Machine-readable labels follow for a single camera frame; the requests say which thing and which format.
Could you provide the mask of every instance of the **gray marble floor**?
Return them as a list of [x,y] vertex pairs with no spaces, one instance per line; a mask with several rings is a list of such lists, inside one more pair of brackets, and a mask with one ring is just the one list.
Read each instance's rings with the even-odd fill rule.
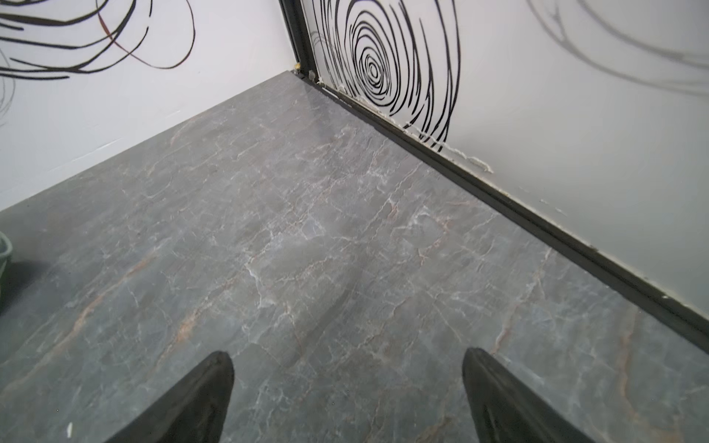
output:
[[224,442],[471,442],[467,347],[598,442],[707,442],[709,356],[283,73],[0,213],[0,440],[102,442],[216,349]]

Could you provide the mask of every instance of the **black pointed object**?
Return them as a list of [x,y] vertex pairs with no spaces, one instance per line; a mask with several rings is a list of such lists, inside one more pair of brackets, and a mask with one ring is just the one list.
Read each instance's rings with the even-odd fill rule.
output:
[[226,352],[213,352],[107,443],[218,443],[234,386]]
[[463,384],[480,443],[593,443],[482,349],[466,351]]

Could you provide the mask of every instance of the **black baseboard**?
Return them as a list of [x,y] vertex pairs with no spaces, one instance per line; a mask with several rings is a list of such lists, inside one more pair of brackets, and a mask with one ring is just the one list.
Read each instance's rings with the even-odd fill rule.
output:
[[324,91],[324,94],[335,103],[374,126],[382,135],[553,247],[704,352],[709,353],[709,319],[666,295],[644,279],[602,255],[597,249],[585,245],[517,201],[433,152],[429,147],[406,135],[398,126],[392,125],[356,101],[334,89],[313,83],[302,73],[296,73],[296,76],[312,87]]

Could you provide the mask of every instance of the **wall decal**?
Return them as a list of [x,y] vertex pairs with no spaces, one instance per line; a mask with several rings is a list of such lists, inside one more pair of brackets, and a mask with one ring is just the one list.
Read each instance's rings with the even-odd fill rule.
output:
[[440,152],[460,80],[454,0],[419,1],[416,15],[404,0],[311,1],[320,80],[405,122]]
[[[189,0],[179,4],[186,8],[185,21],[161,23],[156,31],[159,14],[152,0],[0,0],[0,118],[9,110],[15,80],[95,74],[128,58],[156,69],[178,67],[196,39]],[[170,37],[189,33],[191,38],[174,39],[189,45],[179,49],[175,60],[149,62],[142,51],[150,51],[151,33],[157,32]]]
[[[527,0],[543,31],[562,49],[588,66],[614,77],[665,91],[709,98],[709,54],[661,47],[635,37],[605,18],[588,0]],[[571,23],[583,26],[574,32]],[[588,48],[608,41],[606,54]],[[618,60],[633,60],[632,66]]]

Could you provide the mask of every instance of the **marble surface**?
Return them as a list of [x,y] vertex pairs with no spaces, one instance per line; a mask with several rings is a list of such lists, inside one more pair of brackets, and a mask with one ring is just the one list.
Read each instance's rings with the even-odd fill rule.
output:
[[216,349],[223,442],[472,442],[470,346],[598,442],[709,439],[709,356],[287,72],[0,230],[3,442],[102,442]]

